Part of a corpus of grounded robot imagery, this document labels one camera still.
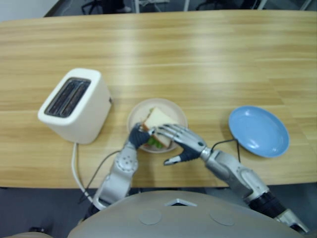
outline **blue plate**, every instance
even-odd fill
[[[250,152],[263,157],[284,154],[289,146],[289,135],[284,124],[272,113],[254,106],[233,110],[229,127],[234,138]]]

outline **robotic arm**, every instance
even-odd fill
[[[201,157],[205,166],[241,196],[251,209],[285,223],[300,233],[309,231],[290,209],[286,209],[274,197],[254,171],[240,164],[232,155],[219,150],[212,151],[200,136],[179,125],[163,125],[159,127],[158,134],[184,148],[180,155],[167,159],[165,165]]]
[[[94,196],[93,206],[98,210],[125,198],[130,190],[132,177],[138,169],[137,149],[149,140],[154,131],[154,128],[148,132],[142,131],[139,123],[133,127],[122,150],[115,157],[109,174]]]
[[[291,210],[286,209],[275,198],[254,171],[240,164],[230,154],[213,151],[200,136],[183,126],[166,124],[156,130],[158,134],[170,138],[184,149],[180,155],[165,160],[164,165],[200,157],[205,166],[241,196],[251,209],[285,223],[300,233],[309,231]],[[154,131],[153,128],[144,132],[140,124],[135,125],[123,149],[116,156],[110,173],[97,190],[93,206],[86,218],[126,197],[132,177],[138,168],[136,150],[149,140]]]

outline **floor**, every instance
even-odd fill
[[[65,0],[61,7],[55,12],[54,16],[61,15],[82,15],[81,6],[91,0]],[[169,3],[158,3],[160,11],[182,11],[184,7],[185,0],[169,0]],[[205,0],[190,0],[189,11],[196,10],[196,7]],[[243,0],[219,0],[216,9],[238,9],[242,4]],[[305,2],[305,0],[279,0],[279,1],[268,1],[265,5],[266,9],[287,9],[287,10],[299,10],[300,6]],[[134,0],[124,0],[126,6],[132,8],[134,11]],[[215,5],[208,4],[202,6],[200,10],[214,10]],[[308,10],[317,10],[317,0],[313,0]],[[141,12],[156,12],[159,11],[153,4],[148,4],[146,6],[140,6]],[[92,14],[99,14],[98,9],[95,8]]]
[[[127,6],[131,6],[130,0],[124,0]],[[275,1],[274,4],[268,3],[270,9],[296,9],[304,0],[291,0],[281,6]],[[85,0],[66,0],[54,16],[61,15],[82,15],[80,6],[88,1]],[[203,0],[191,0],[189,10],[195,10],[196,6]],[[219,8],[238,8],[242,0],[227,1]],[[170,0],[167,4],[158,4],[161,11],[181,11],[184,2],[181,0]],[[214,5],[209,4],[205,9],[213,9]],[[141,8],[141,12],[157,11],[149,4]],[[270,186],[271,191],[288,208],[311,229],[317,230],[317,184],[291,184]],[[226,201],[245,204],[228,188],[183,188],[195,192],[207,193],[209,195],[224,199]],[[87,211],[89,202],[78,205],[77,201],[81,195],[78,189],[25,189],[8,188],[0,189],[0,237],[28,231],[30,227],[43,227],[48,230],[54,238],[66,238],[69,232],[83,218]]]

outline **bread slice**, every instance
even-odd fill
[[[149,130],[152,127],[158,127],[163,124],[178,124],[177,121],[170,118],[159,108],[155,107],[152,109],[151,113],[148,115],[148,118],[143,122],[142,126],[145,130]],[[164,147],[168,147],[171,143],[171,140],[163,135],[158,135],[155,133],[154,138],[158,140]]]

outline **gray carpet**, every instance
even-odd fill
[[[287,208],[311,229],[317,230],[316,183],[270,186]],[[157,189],[143,189],[143,192]],[[245,206],[228,188],[183,188],[207,193],[231,203]],[[26,232],[30,227],[48,229],[54,238],[66,238],[84,217],[89,202],[78,205],[78,189],[0,189],[0,237]]]

